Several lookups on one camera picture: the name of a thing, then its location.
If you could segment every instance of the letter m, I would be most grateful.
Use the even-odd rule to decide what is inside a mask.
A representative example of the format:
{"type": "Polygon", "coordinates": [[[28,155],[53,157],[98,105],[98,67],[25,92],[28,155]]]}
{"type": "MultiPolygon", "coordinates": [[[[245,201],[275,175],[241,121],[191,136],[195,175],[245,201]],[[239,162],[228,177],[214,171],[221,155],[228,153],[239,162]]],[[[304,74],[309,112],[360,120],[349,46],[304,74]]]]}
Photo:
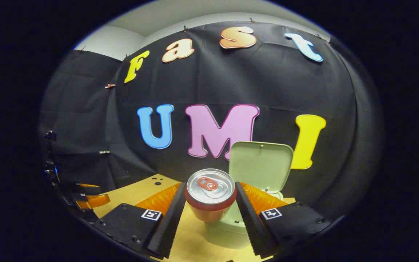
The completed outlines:
{"type": "Polygon", "coordinates": [[[218,158],[227,141],[230,141],[229,151],[224,155],[229,160],[234,143],[251,141],[253,122],[259,112],[257,106],[237,104],[229,110],[223,125],[219,127],[208,106],[204,104],[188,106],[185,113],[190,116],[192,129],[192,147],[188,149],[188,153],[199,158],[207,156],[208,151],[203,148],[203,139],[205,139],[213,157],[218,158]]]}

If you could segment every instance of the pull tab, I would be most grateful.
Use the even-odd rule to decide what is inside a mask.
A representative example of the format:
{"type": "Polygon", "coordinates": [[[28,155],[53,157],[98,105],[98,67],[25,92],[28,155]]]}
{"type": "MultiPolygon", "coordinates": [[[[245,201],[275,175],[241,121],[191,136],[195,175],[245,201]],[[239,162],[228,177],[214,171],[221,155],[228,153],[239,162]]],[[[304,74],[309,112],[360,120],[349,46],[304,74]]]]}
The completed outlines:
{"type": "Polygon", "coordinates": [[[208,191],[213,191],[218,188],[216,181],[209,179],[208,177],[201,177],[196,184],[208,191]]]}

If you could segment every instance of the light blue letter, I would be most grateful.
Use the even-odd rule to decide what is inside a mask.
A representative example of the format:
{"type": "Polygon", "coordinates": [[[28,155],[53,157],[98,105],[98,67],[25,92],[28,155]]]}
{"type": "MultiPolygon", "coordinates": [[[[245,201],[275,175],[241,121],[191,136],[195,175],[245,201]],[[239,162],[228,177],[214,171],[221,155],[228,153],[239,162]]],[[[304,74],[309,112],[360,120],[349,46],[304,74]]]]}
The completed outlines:
{"type": "Polygon", "coordinates": [[[172,141],[172,129],[171,129],[171,112],[174,110],[174,106],[171,104],[162,104],[156,108],[156,112],[161,117],[161,129],[163,135],[161,138],[153,136],[151,131],[150,116],[153,113],[151,107],[142,107],[137,110],[138,118],[140,119],[140,131],[143,141],[148,146],[153,148],[163,149],[168,147],[172,141]]]}
{"type": "Polygon", "coordinates": [[[318,61],[318,62],[323,61],[323,58],[321,57],[321,55],[318,55],[317,53],[313,52],[313,50],[311,50],[311,47],[309,47],[309,46],[313,46],[313,44],[310,41],[305,40],[301,35],[298,35],[297,33],[285,33],[284,35],[287,38],[292,38],[297,48],[306,57],[314,61],[318,61]]]}

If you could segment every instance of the red can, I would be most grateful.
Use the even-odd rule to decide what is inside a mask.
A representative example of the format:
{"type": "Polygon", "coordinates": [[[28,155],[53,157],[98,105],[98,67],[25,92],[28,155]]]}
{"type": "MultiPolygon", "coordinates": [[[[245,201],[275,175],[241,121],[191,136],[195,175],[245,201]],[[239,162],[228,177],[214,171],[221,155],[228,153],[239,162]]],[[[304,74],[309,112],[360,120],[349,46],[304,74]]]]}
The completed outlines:
{"type": "Polygon", "coordinates": [[[226,172],[208,168],[191,175],[184,195],[198,219],[216,222],[234,203],[237,192],[233,179],[226,172]]]}

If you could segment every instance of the wooden table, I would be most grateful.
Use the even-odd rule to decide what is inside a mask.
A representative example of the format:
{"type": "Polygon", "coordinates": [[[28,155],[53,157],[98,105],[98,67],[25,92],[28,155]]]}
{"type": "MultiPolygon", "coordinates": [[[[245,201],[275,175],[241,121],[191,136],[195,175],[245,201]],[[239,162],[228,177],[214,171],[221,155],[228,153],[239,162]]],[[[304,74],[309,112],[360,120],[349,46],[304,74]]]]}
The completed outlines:
{"type": "MultiPolygon", "coordinates": [[[[156,174],[137,183],[105,193],[109,195],[111,201],[106,205],[96,207],[93,211],[101,218],[121,203],[136,205],[140,201],[178,182],[161,174],[156,174]]],[[[295,202],[295,199],[284,198],[284,201],[291,204],[295,202]]],[[[204,234],[204,222],[193,215],[186,202],[169,259],[159,260],[152,258],[165,262],[226,262],[229,260],[234,262],[259,262],[271,258],[261,259],[259,256],[255,256],[251,245],[243,249],[228,249],[211,244],[205,240],[204,234]]]]}

